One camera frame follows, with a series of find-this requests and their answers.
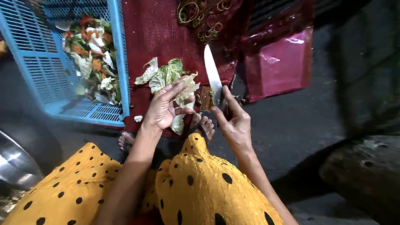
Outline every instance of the knife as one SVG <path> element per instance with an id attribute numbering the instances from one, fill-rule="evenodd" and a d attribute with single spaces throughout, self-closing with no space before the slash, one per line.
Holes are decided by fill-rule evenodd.
<path id="1" fill-rule="evenodd" d="M 222 83 L 208 44 L 204 49 L 204 63 L 206 65 L 206 72 L 208 81 L 210 82 L 211 91 L 214 94 L 212 98 L 214 99 L 215 106 L 221 108 Z"/>

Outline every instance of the yellow fabric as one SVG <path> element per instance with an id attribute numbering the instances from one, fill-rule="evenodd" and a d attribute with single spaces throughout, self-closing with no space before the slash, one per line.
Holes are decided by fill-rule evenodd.
<path id="1" fill-rule="evenodd" d="M 283 224 L 247 176 L 228 161 L 210 155 L 197 133 L 189 135 L 180 154 L 161 164 L 155 190 L 146 192 L 140 210 L 158 206 L 165 225 L 267 225 L 267 217 L 275 225 Z"/>
<path id="2" fill-rule="evenodd" d="M 26 192 L 3 225 L 89 225 L 121 166 L 87 143 Z"/>
<path id="3" fill-rule="evenodd" d="M 87 143 L 27 192 L 3 224 L 92 224 L 120 167 Z M 165 225 L 283 224 L 247 176 L 210 155 L 197 133 L 180 154 L 150 170 L 143 192 L 139 212 L 158 208 Z"/>

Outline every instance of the wrist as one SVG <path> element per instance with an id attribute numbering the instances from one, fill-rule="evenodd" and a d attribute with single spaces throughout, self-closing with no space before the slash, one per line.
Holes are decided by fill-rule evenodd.
<path id="1" fill-rule="evenodd" d="M 143 121 L 139 131 L 150 138 L 160 138 L 162 134 L 162 130 L 158 126 L 146 123 L 146 121 Z"/>

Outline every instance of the plastic crate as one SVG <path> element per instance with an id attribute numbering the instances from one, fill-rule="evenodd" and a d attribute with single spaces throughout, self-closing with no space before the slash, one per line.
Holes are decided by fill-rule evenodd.
<path id="1" fill-rule="evenodd" d="M 79 22 L 82 12 L 111 23 L 122 106 L 89 98 L 75 100 L 74 89 L 81 82 L 54 22 Z M 125 126 L 122 120 L 129 116 L 130 87 L 121 0 L 0 0 L 0 30 L 45 113 L 58 119 Z"/>

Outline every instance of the right hand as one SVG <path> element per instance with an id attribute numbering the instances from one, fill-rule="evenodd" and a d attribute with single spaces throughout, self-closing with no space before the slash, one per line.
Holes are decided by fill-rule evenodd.
<path id="1" fill-rule="evenodd" d="M 229 109 L 232 111 L 232 119 L 227 121 L 223 112 L 216 106 L 211 107 L 211 113 L 217 120 L 226 141 L 236 156 L 254 153 L 251 142 L 249 114 L 240 107 L 230 93 L 228 86 L 222 88 L 222 93 L 228 102 Z"/>

